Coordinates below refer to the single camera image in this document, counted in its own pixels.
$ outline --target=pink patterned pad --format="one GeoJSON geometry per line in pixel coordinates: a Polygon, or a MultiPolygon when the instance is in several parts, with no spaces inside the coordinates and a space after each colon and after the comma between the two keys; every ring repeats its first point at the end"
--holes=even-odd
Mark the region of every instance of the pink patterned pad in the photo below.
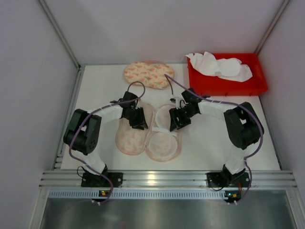
{"type": "Polygon", "coordinates": [[[120,126],[116,133],[115,143],[118,149],[127,155],[135,156],[144,151],[147,135],[152,124],[153,106],[144,102],[140,102],[140,106],[144,109],[145,121],[148,125],[148,129],[132,129],[129,125],[129,121],[122,118],[120,119],[120,126]]]}
{"type": "Polygon", "coordinates": [[[125,80],[129,83],[141,81],[146,87],[163,89],[169,83],[164,74],[174,77],[172,67],[160,61],[143,61],[128,64],[124,70],[125,80]]]}

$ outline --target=red tray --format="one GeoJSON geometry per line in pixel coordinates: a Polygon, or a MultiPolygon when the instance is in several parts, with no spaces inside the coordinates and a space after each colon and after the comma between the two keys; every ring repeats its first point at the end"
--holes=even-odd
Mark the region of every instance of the red tray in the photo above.
{"type": "Polygon", "coordinates": [[[252,78],[245,82],[236,82],[206,76],[196,71],[190,59],[187,59],[190,87],[199,95],[260,95],[268,90],[262,67],[254,53],[214,53],[216,59],[237,58],[242,64],[247,64],[252,71],[252,78]]]}

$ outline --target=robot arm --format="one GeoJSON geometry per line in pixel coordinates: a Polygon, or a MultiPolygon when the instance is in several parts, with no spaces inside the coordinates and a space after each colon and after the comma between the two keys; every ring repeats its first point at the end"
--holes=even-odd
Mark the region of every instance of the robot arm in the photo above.
{"type": "MultiPolygon", "coordinates": [[[[244,157],[247,151],[252,148],[249,146],[255,144],[260,139],[259,127],[255,120],[240,107],[203,101],[188,91],[184,91],[182,96],[185,100],[185,105],[176,106],[176,108],[170,110],[170,131],[189,125],[191,117],[195,114],[211,115],[225,121],[233,148],[223,166],[222,172],[218,176],[214,176],[212,182],[218,186],[231,185],[232,182],[236,182],[237,178],[245,172],[244,157]]],[[[250,111],[258,120],[250,103],[245,102],[241,106],[250,111]]]]}
{"type": "MultiPolygon", "coordinates": [[[[138,97],[133,93],[125,92],[124,97],[120,99],[119,102],[136,98],[138,97]]],[[[63,138],[64,143],[67,145],[71,144],[81,123],[89,113],[90,112],[81,109],[74,111],[63,138]]],[[[136,101],[121,105],[113,105],[96,112],[85,123],[72,146],[72,149],[75,150],[73,154],[86,163],[85,168],[88,172],[97,175],[87,168],[86,165],[89,165],[99,173],[105,173],[107,171],[107,166],[94,149],[97,146],[101,125],[120,118],[128,119],[130,126],[134,129],[144,130],[145,128],[148,128],[143,108],[137,107],[136,101]]]]}

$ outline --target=gray wall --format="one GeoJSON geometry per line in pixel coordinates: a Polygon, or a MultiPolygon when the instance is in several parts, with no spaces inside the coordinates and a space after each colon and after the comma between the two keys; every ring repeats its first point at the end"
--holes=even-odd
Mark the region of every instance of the gray wall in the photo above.
{"type": "Polygon", "coordinates": [[[46,0],[80,63],[254,52],[282,0],[46,0]]]}
{"type": "Polygon", "coordinates": [[[34,0],[0,7],[0,228],[24,229],[76,70],[34,0]]]}
{"type": "Polygon", "coordinates": [[[269,84],[263,104],[284,168],[305,201],[305,1],[293,0],[260,54],[269,84]]]}

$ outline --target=crumpled white cloth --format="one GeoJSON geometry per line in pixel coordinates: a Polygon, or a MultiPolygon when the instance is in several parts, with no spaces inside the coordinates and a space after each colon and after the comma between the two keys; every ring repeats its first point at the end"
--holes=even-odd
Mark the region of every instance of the crumpled white cloth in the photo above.
{"type": "Polygon", "coordinates": [[[221,79],[244,82],[252,77],[252,72],[248,65],[236,58],[217,60],[213,54],[205,52],[190,53],[186,55],[190,58],[191,65],[195,70],[203,75],[217,76],[221,79]]]}

